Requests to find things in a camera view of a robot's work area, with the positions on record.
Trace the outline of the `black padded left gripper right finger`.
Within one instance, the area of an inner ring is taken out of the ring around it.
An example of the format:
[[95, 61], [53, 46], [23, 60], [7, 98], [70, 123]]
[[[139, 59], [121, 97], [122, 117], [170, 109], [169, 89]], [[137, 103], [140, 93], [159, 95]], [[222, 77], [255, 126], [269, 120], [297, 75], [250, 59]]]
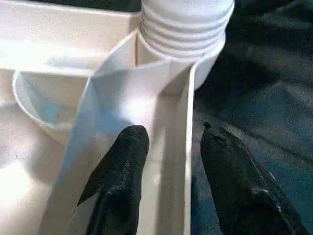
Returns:
[[232, 133], [206, 122], [201, 159], [223, 234], [309, 233], [274, 177]]

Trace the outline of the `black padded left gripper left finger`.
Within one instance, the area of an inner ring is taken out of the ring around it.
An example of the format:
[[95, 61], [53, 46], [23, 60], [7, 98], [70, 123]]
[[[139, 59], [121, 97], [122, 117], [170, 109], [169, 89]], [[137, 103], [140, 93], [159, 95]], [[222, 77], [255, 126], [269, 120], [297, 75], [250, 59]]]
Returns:
[[142, 174], [149, 151], [142, 125], [124, 128], [91, 173], [79, 198], [82, 204], [98, 194], [88, 235], [135, 235], [139, 221]]

